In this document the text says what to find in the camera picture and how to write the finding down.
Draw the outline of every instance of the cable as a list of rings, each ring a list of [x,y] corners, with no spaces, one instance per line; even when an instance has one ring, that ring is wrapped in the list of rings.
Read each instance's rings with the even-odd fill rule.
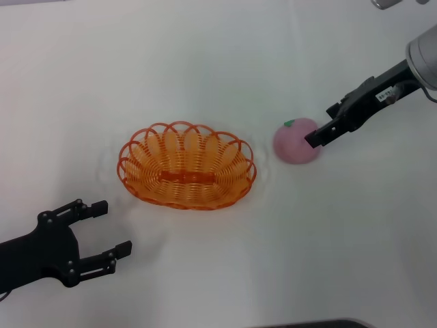
[[[9,292],[6,292],[2,297],[0,297],[0,302],[2,302],[6,297],[8,297],[10,293],[11,290]]]
[[[406,81],[402,81],[402,82],[396,83],[396,85],[400,85],[402,87],[405,86],[405,85],[415,85],[415,86],[417,86],[417,87],[419,87],[419,88],[421,88],[423,90],[423,93],[425,94],[426,98],[428,98],[433,103],[437,103],[437,99],[432,98],[429,95],[429,92],[426,89],[426,87],[421,85],[418,81],[415,81],[415,80],[406,80]]]

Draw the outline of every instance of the orange basket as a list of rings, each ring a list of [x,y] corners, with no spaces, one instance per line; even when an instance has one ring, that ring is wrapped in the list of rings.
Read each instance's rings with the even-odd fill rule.
[[[247,142],[179,121],[136,132],[120,150],[117,173],[126,189],[145,202],[216,210],[243,198],[257,169]]]

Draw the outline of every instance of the white table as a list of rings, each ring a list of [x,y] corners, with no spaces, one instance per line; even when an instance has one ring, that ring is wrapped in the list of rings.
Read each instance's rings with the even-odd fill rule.
[[[0,241],[78,197],[82,256],[132,240],[115,275],[43,279],[0,303],[2,327],[243,328],[359,318],[437,322],[437,109],[421,92],[314,163],[279,162],[286,120],[324,112],[404,59],[437,1],[73,0],[0,8]],[[136,201],[121,146],[155,122],[232,131],[259,177],[211,213]]]

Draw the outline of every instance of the woven plastic basket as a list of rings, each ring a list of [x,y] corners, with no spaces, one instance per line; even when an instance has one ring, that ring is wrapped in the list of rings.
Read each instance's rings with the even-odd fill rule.
[[[129,192],[145,202],[216,210],[243,198],[257,170],[247,142],[179,121],[136,132],[120,150],[117,173]]]

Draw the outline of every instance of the white tablecloth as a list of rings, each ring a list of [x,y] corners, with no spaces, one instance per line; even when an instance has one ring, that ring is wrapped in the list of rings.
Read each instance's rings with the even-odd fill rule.
[[[0,8],[0,241],[76,198],[110,213],[75,224],[81,255],[132,240],[117,272],[24,286],[2,327],[226,328],[359,318],[437,321],[437,108],[415,92],[323,149],[276,159],[286,120],[325,110],[404,57],[437,1],[72,0]],[[137,201],[121,146],[155,122],[231,131],[259,176],[236,205]]]

